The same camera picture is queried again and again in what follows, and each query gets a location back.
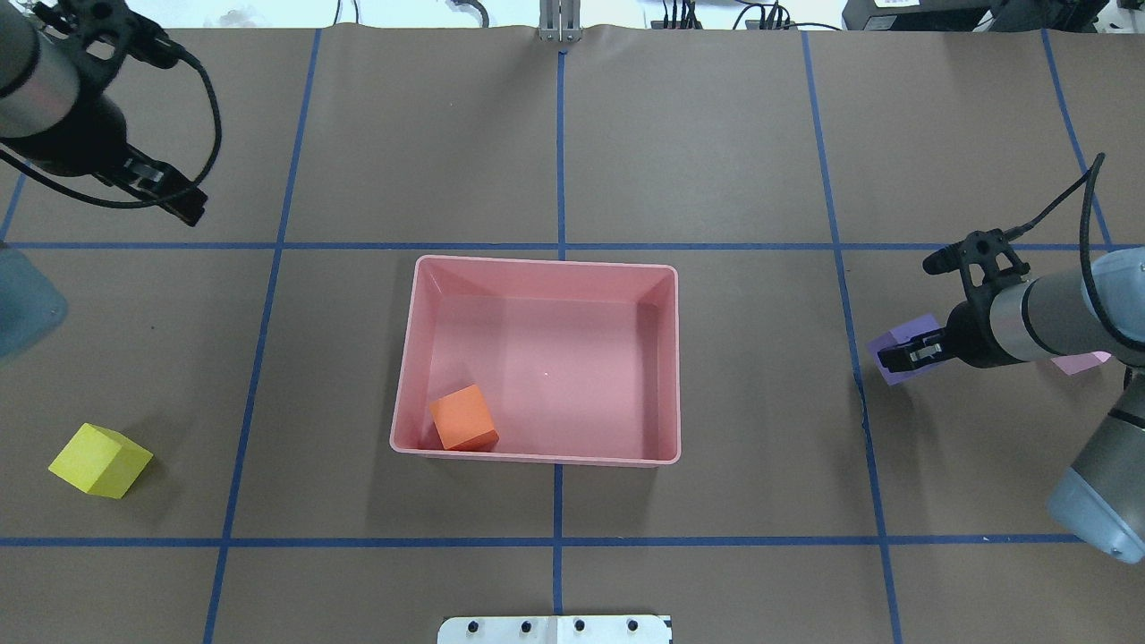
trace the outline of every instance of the robotic arm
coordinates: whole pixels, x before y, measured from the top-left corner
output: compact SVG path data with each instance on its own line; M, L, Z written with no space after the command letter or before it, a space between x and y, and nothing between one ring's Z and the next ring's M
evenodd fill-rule
M40 2L33 13L63 38L38 31L15 7L0 0L0 143L48 173L89 174L139 201L113 202L77 193L2 149L0 159L85 203L113 209L157 205L195 226L207 198L198 186L211 171L221 142L218 101L199 61L158 24L128 9L124 0L60 0L55 7ZM110 46L110 56L95 55L92 48L96 42ZM103 91L128 55L160 69L183 61L203 79L215 139L211 156L194 180L127 143L124 115Z
M1089 260L1089 215L1104 155L1045 211L1026 226L974 231L923 261L931 275L957 270L966 301L950 312L942 329L885 348L878 359L889 371L910 371L958 358L987 368L1057 355L1104 351L1134 374L1145 369L1145 248ZM1027 280L1010 242L1085 186L1081 225L1081 267ZM1004 258L1000 266L998 258ZM982 269L974 283L970 268ZM1083 541L1119 560L1145 557L1145 378L1127 383L1050 496L1050 515Z

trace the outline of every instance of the orange cube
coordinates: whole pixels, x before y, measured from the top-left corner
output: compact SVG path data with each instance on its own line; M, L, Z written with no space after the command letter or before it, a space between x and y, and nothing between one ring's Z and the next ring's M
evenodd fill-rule
M473 451L491 445L499 437L493 429L485 398L477 385L469 385L429 403L429 414L445 449Z

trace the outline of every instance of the yellow cube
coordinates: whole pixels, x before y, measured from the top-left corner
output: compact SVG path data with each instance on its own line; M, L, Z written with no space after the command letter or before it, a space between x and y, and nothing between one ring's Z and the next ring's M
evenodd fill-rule
M123 498L149 461L151 453L124 434L84 423L48 471L87 494Z

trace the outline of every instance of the purple block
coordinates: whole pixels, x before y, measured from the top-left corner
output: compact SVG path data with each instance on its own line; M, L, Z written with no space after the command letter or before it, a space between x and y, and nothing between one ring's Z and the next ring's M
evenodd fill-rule
M1058 369L1065 371L1066 376L1073 376L1087 369L1101 366L1111 358L1113 356L1104 351L1095 351L1093 353L1083 353L1081 355L1061 355L1051 358L1050 360L1058 366Z
M926 367L915 369L914 371L892 374L883 367L882 362L878 361L878 352L889 346L902 344L917 335L925 333L926 331L933 331L940 327L941 324L938 323L938 320L934 320L934 316L927 313L926 315L916 317L906 324L900 324L867 343L867 351L869 351L870 356L875 359L875 367L878 368L878 372L883 375L883 379L886 380L886 384L897 385L901 382L909 380L915 376L921 376L926 371L930 371L931 369L938 367L938 364L927 364Z

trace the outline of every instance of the pink block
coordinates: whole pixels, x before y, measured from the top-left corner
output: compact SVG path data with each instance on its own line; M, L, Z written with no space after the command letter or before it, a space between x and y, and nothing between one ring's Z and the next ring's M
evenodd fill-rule
M1063 355L1059 358L1051 358L1050 361L1057 364L1058 369L1065 371L1066 376L1073 376L1074 374L1081 374L1087 369L1099 367L1111 358L1113 356L1104 351L1095 351L1093 353L1083 353L1081 355Z
M671 266L420 258L390 446L441 458L674 463L678 289ZM447 451L428 402L474 383L500 440Z

